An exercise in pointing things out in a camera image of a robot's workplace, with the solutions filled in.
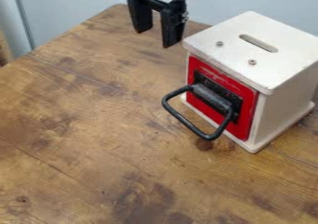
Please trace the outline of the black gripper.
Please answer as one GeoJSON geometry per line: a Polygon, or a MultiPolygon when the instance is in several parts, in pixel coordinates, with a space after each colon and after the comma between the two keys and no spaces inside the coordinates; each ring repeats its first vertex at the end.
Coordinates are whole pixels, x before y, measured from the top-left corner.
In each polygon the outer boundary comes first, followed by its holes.
{"type": "Polygon", "coordinates": [[[162,47],[177,44],[182,39],[188,17],[185,0],[126,0],[132,26],[137,33],[152,27],[152,9],[161,10],[162,47]]]}

